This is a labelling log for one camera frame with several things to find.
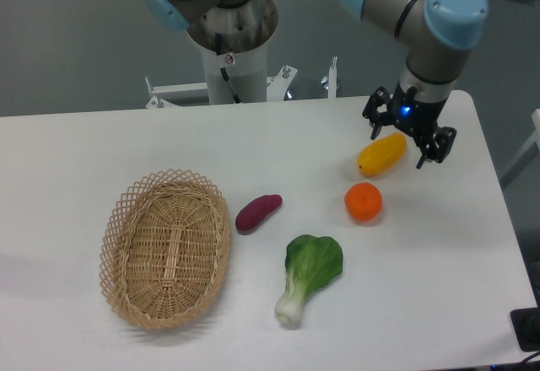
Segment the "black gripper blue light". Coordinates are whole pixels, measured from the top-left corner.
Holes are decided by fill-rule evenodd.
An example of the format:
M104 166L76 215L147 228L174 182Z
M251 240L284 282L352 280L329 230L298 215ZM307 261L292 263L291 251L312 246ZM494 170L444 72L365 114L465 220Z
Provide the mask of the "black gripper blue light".
M446 101L447 97L435 102L421 101L416 87L405 90L398 83L392 97L384 87L372 93L362 116L370 124L371 140L380 135L384 126L394 126L410 137L414 132L415 144L421 152L416 168L421 169L426 162L441 164L455 142L456 129L438 123Z

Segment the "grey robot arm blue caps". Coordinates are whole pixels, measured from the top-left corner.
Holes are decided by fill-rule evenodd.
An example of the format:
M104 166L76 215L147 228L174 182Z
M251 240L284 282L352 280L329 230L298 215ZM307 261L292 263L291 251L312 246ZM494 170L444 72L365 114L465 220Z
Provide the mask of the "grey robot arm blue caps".
M273 0L144 0L168 30L184 31L202 53L212 104L270 98L267 45L278 27ZM438 118L488 16L487 0L340 0L408 47L396 89L377 89L363 115L378 135L394 126L410 136L422 162L441 163L455 129Z

